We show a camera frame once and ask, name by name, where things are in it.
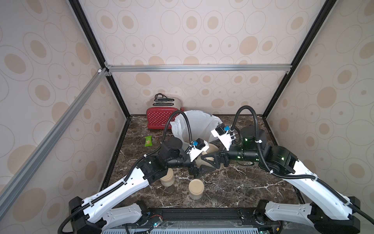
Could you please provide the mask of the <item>beige jar lid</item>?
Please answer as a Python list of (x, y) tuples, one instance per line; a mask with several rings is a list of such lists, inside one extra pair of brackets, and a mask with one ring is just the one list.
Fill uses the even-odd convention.
[(202, 159), (202, 155), (217, 152), (219, 150), (219, 148), (214, 144), (209, 143), (208, 145), (209, 145), (209, 148), (206, 151), (203, 151), (201, 153), (201, 159)]

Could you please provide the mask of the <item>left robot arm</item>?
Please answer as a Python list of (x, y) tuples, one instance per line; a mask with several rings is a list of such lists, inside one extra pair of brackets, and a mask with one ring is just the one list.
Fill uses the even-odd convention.
[(125, 177), (93, 196), (72, 199), (69, 202), (70, 215), (61, 223), (57, 232), (63, 234), (67, 224), (71, 224), (73, 234), (101, 234), (121, 225), (143, 225), (150, 218), (144, 203), (136, 202), (121, 208), (116, 208), (116, 205), (166, 176), (169, 169), (188, 168), (190, 175), (198, 176), (200, 168), (195, 160), (201, 154), (199, 147), (204, 148), (208, 143), (201, 139), (193, 141), (191, 125), (185, 112), (177, 110), (169, 118), (177, 117), (183, 117), (187, 125), (190, 144), (186, 150), (182, 148), (180, 139), (171, 137), (166, 140), (162, 136), (161, 145), (139, 158)]

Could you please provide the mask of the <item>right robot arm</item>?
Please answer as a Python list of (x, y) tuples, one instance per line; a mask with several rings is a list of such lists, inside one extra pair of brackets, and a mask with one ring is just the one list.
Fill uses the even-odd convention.
[[(234, 130), (240, 113), (249, 110), (254, 124), (241, 130), (241, 143), (234, 142)], [(358, 234), (359, 214), (373, 223), (372, 217), (360, 209), (360, 200), (337, 192), (315, 173), (309, 170), (295, 154), (282, 146), (269, 146), (260, 134), (255, 110), (244, 105), (237, 111), (231, 126), (219, 125), (211, 132), (224, 145), (221, 151), (203, 155), (206, 164), (201, 165), (196, 176), (202, 176), (227, 167), (232, 160), (257, 162), (269, 174), (292, 184), (310, 200), (306, 204), (282, 204), (261, 200), (254, 211), (256, 221), (287, 221), (314, 227), (321, 234)]]

